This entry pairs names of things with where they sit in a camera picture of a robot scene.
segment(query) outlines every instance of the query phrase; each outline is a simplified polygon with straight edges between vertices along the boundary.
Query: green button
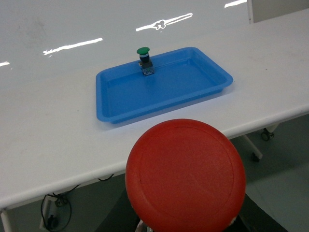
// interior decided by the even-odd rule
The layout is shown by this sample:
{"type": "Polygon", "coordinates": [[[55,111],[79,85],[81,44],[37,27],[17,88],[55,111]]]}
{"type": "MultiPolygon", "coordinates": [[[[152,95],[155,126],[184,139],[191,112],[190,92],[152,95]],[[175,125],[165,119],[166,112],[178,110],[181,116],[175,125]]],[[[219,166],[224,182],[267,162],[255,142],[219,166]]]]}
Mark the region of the green button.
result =
{"type": "Polygon", "coordinates": [[[143,56],[143,55],[146,55],[149,52],[149,50],[150,49],[148,47],[141,47],[136,52],[140,54],[141,56],[143,56]]]}

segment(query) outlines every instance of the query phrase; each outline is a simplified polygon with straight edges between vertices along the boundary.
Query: plastic tray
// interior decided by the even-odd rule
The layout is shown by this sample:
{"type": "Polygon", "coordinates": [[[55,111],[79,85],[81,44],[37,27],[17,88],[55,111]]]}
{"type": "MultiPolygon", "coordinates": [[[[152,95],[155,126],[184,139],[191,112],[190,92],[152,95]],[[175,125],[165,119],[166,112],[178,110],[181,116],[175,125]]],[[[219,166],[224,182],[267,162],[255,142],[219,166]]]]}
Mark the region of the plastic tray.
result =
{"type": "Polygon", "coordinates": [[[144,76],[138,61],[96,76],[97,117],[118,123],[221,92],[233,78],[194,47],[150,56],[155,73],[144,76]]]}

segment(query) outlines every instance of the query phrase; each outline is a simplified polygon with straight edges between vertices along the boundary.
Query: table surface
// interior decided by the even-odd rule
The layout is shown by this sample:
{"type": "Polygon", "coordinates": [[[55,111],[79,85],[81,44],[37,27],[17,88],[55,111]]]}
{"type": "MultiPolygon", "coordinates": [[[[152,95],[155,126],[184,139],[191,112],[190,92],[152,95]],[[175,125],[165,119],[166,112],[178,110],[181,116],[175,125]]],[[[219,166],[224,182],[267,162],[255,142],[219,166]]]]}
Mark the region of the table surface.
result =
{"type": "Polygon", "coordinates": [[[2,1],[0,208],[124,171],[137,139],[169,119],[233,138],[307,114],[309,10],[249,24],[246,4],[226,3],[2,1]],[[173,23],[143,28],[163,19],[173,23]],[[197,47],[234,82],[202,102],[99,121],[96,74],[138,60],[142,46],[151,56],[197,47]]]}

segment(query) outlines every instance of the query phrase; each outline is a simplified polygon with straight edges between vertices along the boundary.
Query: caster wheel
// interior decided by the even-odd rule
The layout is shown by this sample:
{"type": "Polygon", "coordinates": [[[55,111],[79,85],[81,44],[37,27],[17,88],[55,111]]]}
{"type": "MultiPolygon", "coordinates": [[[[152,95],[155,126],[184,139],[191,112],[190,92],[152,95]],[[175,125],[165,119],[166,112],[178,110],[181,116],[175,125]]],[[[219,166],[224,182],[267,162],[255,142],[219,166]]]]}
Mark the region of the caster wheel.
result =
{"type": "Polygon", "coordinates": [[[270,133],[266,128],[264,128],[264,131],[261,133],[261,137],[264,141],[268,141],[274,137],[274,133],[270,133]]]}
{"type": "Polygon", "coordinates": [[[256,156],[256,154],[254,152],[251,154],[251,159],[254,162],[259,162],[260,161],[260,159],[256,156]]]}

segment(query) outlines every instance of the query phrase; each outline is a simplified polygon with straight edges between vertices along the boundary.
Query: electrical cable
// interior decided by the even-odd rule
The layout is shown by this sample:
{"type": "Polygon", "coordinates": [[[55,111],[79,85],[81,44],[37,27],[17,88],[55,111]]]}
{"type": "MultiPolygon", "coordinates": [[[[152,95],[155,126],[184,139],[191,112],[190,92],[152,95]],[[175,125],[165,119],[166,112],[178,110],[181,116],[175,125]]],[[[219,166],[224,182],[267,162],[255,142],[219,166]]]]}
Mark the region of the electrical cable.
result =
{"type": "Polygon", "coordinates": [[[68,191],[68,192],[66,192],[66,193],[62,193],[62,194],[61,194],[61,193],[60,193],[60,194],[55,194],[55,193],[53,193],[52,195],[51,195],[51,194],[47,194],[47,195],[44,196],[44,198],[43,198],[43,200],[42,200],[42,203],[41,203],[41,216],[42,216],[42,220],[43,220],[43,223],[44,223],[44,227],[45,227],[49,232],[60,232],[60,231],[64,230],[64,229],[68,226],[68,224],[69,224],[69,222],[70,222],[70,220],[71,220],[71,216],[72,216],[72,205],[71,205],[70,201],[69,201],[65,196],[68,195],[68,194],[69,194],[70,192],[72,192],[73,190],[75,190],[78,186],[80,186],[80,185],[75,186],[74,188],[72,188],[70,191],[68,191]],[[44,213],[43,213],[43,205],[44,205],[44,201],[45,201],[45,199],[46,199],[47,196],[57,198],[57,200],[58,200],[58,199],[62,199],[63,202],[67,202],[67,203],[69,204],[69,207],[70,207],[69,219],[68,219],[67,223],[66,223],[61,229],[59,229],[59,230],[52,230],[52,229],[50,229],[49,226],[46,224],[46,219],[44,218],[44,213]]]}
{"type": "Polygon", "coordinates": [[[114,176],[114,174],[112,174],[110,177],[108,177],[107,179],[101,180],[100,178],[98,178],[99,181],[107,181],[109,179],[111,179],[114,176]]]}

